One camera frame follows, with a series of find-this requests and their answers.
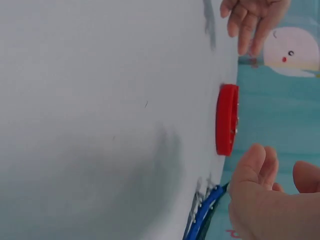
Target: red plastic ring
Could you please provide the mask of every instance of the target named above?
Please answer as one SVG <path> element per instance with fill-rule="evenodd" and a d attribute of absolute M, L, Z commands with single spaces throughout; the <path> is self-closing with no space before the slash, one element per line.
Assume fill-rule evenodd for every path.
<path fill-rule="evenodd" d="M 225 84 L 221 87 L 215 116 L 215 144 L 218 155 L 230 156 L 238 125 L 239 87 Z"/>

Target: finger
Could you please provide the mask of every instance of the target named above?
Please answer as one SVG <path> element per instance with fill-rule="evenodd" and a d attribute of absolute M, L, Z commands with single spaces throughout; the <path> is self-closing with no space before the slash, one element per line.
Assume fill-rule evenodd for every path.
<path fill-rule="evenodd" d="M 235 37 L 239 33 L 242 21 L 246 17 L 248 11 L 241 4 L 237 4 L 231 12 L 229 17 L 227 29 L 230 37 Z"/>
<path fill-rule="evenodd" d="M 238 39 L 238 54 L 240 56 L 248 52 L 252 33 L 254 32 L 257 23 L 258 17 L 251 13 L 248 13 L 246 17 L 243 19 Z"/>
<path fill-rule="evenodd" d="M 274 29 L 282 20 L 289 5 L 290 1 L 275 1 L 270 5 L 267 16 L 260 20 L 254 34 L 251 48 L 251 52 L 254 56 L 259 55 L 265 39 L 272 29 Z"/>
<path fill-rule="evenodd" d="M 238 162 L 230 181 L 229 195 L 233 207 L 246 223 L 253 221 L 257 199 L 264 191 L 259 185 L 258 175 L 265 158 L 265 148 L 260 144 L 253 144 Z"/>
<path fill-rule="evenodd" d="M 258 175 L 265 162 L 266 151 L 260 144 L 253 144 L 238 162 L 232 175 L 229 193 L 232 196 L 233 189 L 243 182 L 258 184 Z"/>
<path fill-rule="evenodd" d="M 275 149 L 270 146 L 266 146 L 264 150 L 265 160 L 258 175 L 259 184 L 266 190 L 272 190 L 278 173 L 279 161 Z"/>
<path fill-rule="evenodd" d="M 229 16 L 230 11 L 235 7 L 238 0 L 223 0 L 220 5 L 220 15 L 222 18 Z"/>
<path fill-rule="evenodd" d="M 293 182 L 300 193 L 320 192 L 320 168 L 304 162 L 295 163 L 292 171 Z"/>
<path fill-rule="evenodd" d="M 281 192 L 281 193 L 284 193 L 284 192 L 285 192 L 284 188 L 283 188 L 279 183 L 277 183 L 277 182 L 275 182 L 275 183 L 273 184 L 272 190 L 273 190 L 273 191 L 277 191 L 277 192 Z"/>

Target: teal background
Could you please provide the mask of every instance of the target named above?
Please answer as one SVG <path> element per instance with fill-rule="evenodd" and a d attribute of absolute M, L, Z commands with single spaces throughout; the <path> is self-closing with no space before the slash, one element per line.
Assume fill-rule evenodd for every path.
<path fill-rule="evenodd" d="M 319 2 L 292 1 L 280 26 L 309 31 L 319 42 Z M 296 194 L 292 169 L 304 160 L 320 166 L 320 79 L 288 77 L 267 66 L 238 66 L 239 124 L 231 157 L 226 158 L 221 183 L 231 178 L 238 160 L 253 143 L 277 150 L 279 182 L 288 194 Z M 208 230 L 207 240 L 232 240 L 228 195 L 223 197 Z"/>

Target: hand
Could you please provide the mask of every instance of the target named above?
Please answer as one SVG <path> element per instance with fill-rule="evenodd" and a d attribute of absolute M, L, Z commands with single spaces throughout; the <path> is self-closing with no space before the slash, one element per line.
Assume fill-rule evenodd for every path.
<path fill-rule="evenodd" d="M 230 37 L 239 36 L 238 54 L 248 52 L 252 33 L 255 31 L 250 53 L 259 55 L 264 41 L 286 14 L 291 0 L 223 0 L 222 18 L 230 17 L 227 25 Z"/>
<path fill-rule="evenodd" d="M 320 168 L 299 161 L 293 181 L 300 193 L 288 195 L 275 183 L 276 151 L 254 144 L 239 161 L 228 192 L 229 216 L 242 240 L 320 239 Z"/>

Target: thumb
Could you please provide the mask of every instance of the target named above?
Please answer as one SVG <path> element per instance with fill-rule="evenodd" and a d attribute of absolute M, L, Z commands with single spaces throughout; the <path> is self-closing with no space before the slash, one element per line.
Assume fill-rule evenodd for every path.
<path fill-rule="evenodd" d="M 293 182 L 300 193 L 320 192 L 320 168 L 304 161 L 295 163 L 292 171 Z"/>
<path fill-rule="evenodd" d="M 235 210 L 242 218 L 253 214 L 257 195 L 264 191 L 259 185 L 259 173 L 266 159 L 266 151 L 260 144 L 254 144 L 238 162 L 232 175 L 229 195 Z"/>
<path fill-rule="evenodd" d="M 254 34 L 251 46 L 251 53 L 254 56 L 259 55 L 267 36 L 285 16 L 289 6 L 289 0 L 279 0 L 271 3 L 267 16 L 260 20 Z"/>

